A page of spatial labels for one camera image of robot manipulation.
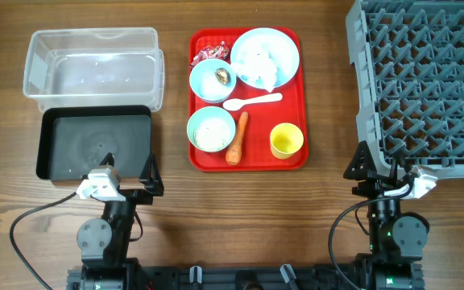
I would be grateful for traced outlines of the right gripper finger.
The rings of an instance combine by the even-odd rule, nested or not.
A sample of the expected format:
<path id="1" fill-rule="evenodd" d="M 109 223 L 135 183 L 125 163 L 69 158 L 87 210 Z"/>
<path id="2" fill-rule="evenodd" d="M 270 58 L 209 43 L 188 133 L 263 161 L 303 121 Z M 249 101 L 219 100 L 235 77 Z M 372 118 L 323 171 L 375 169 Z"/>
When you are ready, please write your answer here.
<path id="1" fill-rule="evenodd" d="M 345 170 L 343 177 L 347 180 L 374 180 L 377 175 L 370 148 L 366 141 L 362 141 L 358 144 L 354 157 Z"/>
<path id="2" fill-rule="evenodd" d="M 401 155 L 393 155 L 389 174 L 390 181 L 398 180 L 398 167 L 400 165 Z"/>

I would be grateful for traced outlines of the white rice grains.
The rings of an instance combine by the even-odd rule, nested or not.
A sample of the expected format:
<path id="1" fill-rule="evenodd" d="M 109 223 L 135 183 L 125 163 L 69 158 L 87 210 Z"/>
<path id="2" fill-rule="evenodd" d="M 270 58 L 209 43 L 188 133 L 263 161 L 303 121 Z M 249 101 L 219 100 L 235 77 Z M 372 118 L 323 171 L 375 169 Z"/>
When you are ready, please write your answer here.
<path id="1" fill-rule="evenodd" d="M 220 118 L 208 118 L 196 128 L 193 138 L 202 151 L 219 151 L 230 141 L 230 128 Z"/>

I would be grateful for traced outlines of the mint green bowl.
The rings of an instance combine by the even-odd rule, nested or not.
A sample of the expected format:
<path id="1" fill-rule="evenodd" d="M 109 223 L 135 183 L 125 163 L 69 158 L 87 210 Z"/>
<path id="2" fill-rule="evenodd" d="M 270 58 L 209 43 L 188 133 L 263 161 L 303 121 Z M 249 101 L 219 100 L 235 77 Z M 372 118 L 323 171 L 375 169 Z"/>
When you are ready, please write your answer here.
<path id="1" fill-rule="evenodd" d="M 230 141 L 229 143 L 222 148 L 221 150 L 225 149 L 230 145 L 232 140 L 234 139 L 235 136 L 235 130 L 236 130 L 236 124 L 235 120 L 231 116 L 231 114 L 224 110 L 221 107 L 216 107 L 216 106 L 206 106 L 204 108 L 199 109 L 196 111 L 194 114 L 191 115 L 191 117 L 188 120 L 187 123 L 187 136 L 190 141 L 190 143 L 196 148 L 201 150 L 199 147 L 196 146 L 194 138 L 193 138 L 193 133 L 196 130 L 196 128 L 206 119 L 208 118 L 220 118 L 224 120 L 227 123 L 227 126 L 230 128 Z"/>

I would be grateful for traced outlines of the yellow plastic cup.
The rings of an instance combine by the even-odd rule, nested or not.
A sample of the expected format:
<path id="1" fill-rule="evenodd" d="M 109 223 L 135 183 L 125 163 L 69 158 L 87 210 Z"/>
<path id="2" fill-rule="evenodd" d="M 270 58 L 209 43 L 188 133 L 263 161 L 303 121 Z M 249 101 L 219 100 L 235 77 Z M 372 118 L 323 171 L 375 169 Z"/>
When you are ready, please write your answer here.
<path id="1" fill-rule="evenodd" d="M 284 122 L 276 125 L 270 133 L 271 153 L 280 160 L 285 160 L 298 152 L 304 144 L 304 134 L 292 123 Z"/>

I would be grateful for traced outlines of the brown food scrap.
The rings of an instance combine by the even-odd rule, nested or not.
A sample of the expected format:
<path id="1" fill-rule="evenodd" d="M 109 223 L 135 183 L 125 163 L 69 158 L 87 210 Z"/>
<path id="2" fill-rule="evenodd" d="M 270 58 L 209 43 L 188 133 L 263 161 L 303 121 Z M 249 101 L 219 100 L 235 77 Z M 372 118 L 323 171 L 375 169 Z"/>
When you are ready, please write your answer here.
<path id="1" fill-rule="evenodd" d="M 214 75 L 222 85 L 228 85 L 230 83 L 230 73 L 225 68 L 218 68 L 214 72 Z"/>

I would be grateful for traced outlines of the white tissue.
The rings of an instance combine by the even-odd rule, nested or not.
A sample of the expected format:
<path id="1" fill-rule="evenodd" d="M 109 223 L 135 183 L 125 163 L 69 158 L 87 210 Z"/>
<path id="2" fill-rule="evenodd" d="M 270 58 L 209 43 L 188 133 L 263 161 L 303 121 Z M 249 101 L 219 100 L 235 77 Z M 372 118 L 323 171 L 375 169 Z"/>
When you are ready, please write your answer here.
<path id="1" fill-rule="evenodd" d="M 247 85 L 271 93 L 277 82 L 278 69 L 268 51 L 261 47 L 242 52 L 231 63 L 235 74 Z"/>

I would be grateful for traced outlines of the red candy wrapper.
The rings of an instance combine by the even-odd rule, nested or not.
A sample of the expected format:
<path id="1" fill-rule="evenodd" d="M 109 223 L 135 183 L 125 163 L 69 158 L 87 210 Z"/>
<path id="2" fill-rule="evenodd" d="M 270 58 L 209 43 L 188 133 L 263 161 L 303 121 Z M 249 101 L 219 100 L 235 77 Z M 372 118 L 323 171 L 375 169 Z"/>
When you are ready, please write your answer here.
<path id="1" fill-rule="evenodd" d="M 230 53 L 230 47 L 229 45 L 225 42 L 222 41 L 218 45 L 208 45 L 204 48 L 202 48 L 194 57 L 193 61 L 190 63 L 191 67 L 196 66 L 203 60 L 208 60 L 208 59 L 219 59 L 219 60 L 225 60 L 226 57 Z"/>

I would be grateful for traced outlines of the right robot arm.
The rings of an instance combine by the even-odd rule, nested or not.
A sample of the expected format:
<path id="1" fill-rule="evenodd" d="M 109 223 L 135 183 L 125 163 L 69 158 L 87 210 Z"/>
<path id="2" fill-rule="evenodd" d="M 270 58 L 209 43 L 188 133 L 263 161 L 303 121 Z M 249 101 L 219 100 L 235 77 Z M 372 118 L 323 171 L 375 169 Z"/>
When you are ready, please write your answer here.
<path id="1" fill-rule="evenodd" d="M 338 275 L 351 289 L 423 289 L 421 266 L 429 233 L 429 223 L 418 213 L 404 213 L 400 202 L 412 195 L 419 180 L 418 172 L 406 164 L 401 154 L 391 162 L 387 176 L 377 172 L 367 142 L 358 144 L 343 175 L 358 184 L 355 196 L 367 200 L 352 207 L 353 212 L 367 207 L 370 252 L 356 255 L 346 270 Z"/>

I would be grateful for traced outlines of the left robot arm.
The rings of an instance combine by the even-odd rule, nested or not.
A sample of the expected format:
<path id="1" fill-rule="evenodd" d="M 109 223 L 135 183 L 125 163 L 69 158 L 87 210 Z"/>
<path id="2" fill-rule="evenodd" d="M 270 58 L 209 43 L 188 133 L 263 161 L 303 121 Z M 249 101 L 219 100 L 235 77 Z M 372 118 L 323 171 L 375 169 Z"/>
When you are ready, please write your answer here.
<path id="1" fill-rule="evenodd" d="M 104 203 L 103 214 L 89 219 L 77 232 L 82 268 L 70 272 L 66 288 L 73 289 L 153 289 L 154 282 L 136 258 L 127 256 L 134 239 L 131 230 L 140 223 L 138 205 L 151 205 L 154 197 L 164 194 L 154 154 L 147 157 L 139 175 L 142 188 L 120 188 L 121 178 L 114 168 L 114 155 L 109 153 L 92 169 L 76 190 L 81 199 Z"/>

